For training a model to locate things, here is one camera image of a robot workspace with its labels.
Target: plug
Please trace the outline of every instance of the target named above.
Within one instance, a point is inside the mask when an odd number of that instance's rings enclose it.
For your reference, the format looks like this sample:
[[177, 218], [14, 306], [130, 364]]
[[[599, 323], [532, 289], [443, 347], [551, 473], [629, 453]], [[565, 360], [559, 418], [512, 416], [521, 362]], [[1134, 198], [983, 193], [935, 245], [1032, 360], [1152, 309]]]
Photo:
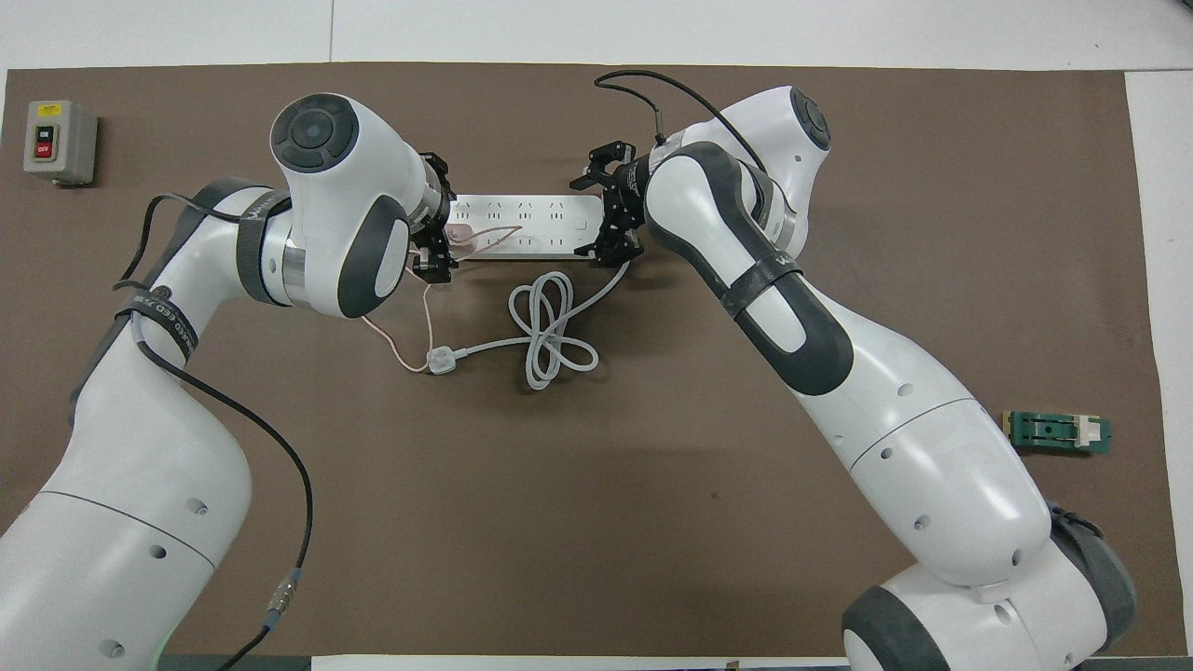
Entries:
[[444, 235], [447, 238], [447, 244], [456, 247], [457, 252], [476, 251], [476, 235], [472, 233], [472, 227], [466, 223], [445, 224]]
[[444, 345], [427, 352], [427, 370], [435, 375], [443, 375], [456, 370], [456, 352]]

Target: white plug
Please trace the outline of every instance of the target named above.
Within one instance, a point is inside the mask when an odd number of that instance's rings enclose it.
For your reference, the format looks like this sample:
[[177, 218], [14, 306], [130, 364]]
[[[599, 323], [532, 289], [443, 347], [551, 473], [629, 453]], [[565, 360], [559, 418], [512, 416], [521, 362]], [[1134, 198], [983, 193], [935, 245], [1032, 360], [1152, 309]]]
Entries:
[[427, 352], [427, 370], [435, 375], [443, 375], [456, 370], [456, 352], [444, 345]]

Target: robot strap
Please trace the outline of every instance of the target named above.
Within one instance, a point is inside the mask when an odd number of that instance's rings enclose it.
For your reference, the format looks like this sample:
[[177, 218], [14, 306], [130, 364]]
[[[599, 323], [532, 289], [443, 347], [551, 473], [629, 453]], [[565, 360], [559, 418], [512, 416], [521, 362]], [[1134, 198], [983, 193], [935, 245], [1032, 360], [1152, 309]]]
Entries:
[[286, 307], [270, 296], [261, 277], [261, 248], [265, 245], [265, 227], [268, 218], [291, 207], [286, 191], [266, 191], [245, 210], [236, 230], [236, 273], [240, 284], [253, 298], [274, 306]]
[[791, 254], [775, 250], [756, 261], [721, 295], [721, 304], [729, 316], [737, 315], [766, 291], [777, 279], [792, 272], [802, 273], [799, 264]]
[[131, 313], [143, 314], [156, 322], [157, 326], [161, 326], [174, 339], [179, 351], [183, 352], [183, 357], [187, 361], [191, 359], [194, 347], [199, 345], [199, 336], [194, 332], [194, 327], [191, 326], [191, 322], [178, 306], [160, 294], [144, 289], [135, 289], [132, 295], [120, 306], [116, 316], [119, 318]]

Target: white power strip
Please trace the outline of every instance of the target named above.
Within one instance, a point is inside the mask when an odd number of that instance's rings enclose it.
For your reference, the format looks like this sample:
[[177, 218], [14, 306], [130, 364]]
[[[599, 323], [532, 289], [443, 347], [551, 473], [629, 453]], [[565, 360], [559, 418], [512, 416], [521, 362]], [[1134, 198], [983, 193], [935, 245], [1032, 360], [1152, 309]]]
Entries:
[[[478, 235], [469, 248], [488, 250], [472, 254], [476, 260], [558, 259], [585, 260], [573, 253], [596, 239], [605, 216], [596, 196], [457, 196], [450, 224], [464, 224], [472, 232], [519, 226]], [[494, 245], [502, 236], [501, 244]]]

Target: circular button panel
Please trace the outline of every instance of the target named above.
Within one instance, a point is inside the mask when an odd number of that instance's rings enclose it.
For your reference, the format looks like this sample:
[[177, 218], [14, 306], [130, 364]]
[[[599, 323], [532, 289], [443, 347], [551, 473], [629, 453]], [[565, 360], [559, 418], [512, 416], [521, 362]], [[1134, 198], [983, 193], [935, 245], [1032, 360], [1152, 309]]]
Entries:
[[828, 122], [824, 121], [824, 113], [816, 106], [816, 100], [812, 100], [803, 91], [792, 86], [791, 107], [796, 112], [796, 118], [799, 119], [799, 125], [808, 134], [808, 138], [827, 152], [830, 143]]
[[283, 166], [322, 172], [342, 161], [359, 135], [357, 115], [346, 98], [316, 93], [291, 103], [273, 122], [270, 141]]

